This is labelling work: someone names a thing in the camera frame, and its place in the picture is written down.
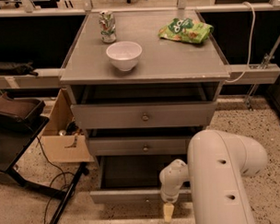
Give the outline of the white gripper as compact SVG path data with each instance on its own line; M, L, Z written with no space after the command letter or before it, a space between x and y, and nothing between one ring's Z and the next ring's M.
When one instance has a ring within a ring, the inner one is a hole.
M158 178L161 182L160 196L166 203L163 206L164 222L169 223L174 212L174 205L184 183L190 180L188 165L181 159L173 160L164 168Z

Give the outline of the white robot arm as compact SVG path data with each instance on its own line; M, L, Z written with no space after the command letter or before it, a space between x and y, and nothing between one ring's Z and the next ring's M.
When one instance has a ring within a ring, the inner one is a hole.
M195 224L255 224L242 177L264 170L266 149L248 136L203 130L187 151L187 161L173 160L158 176L164 222L172 219L182 185L190 183Z

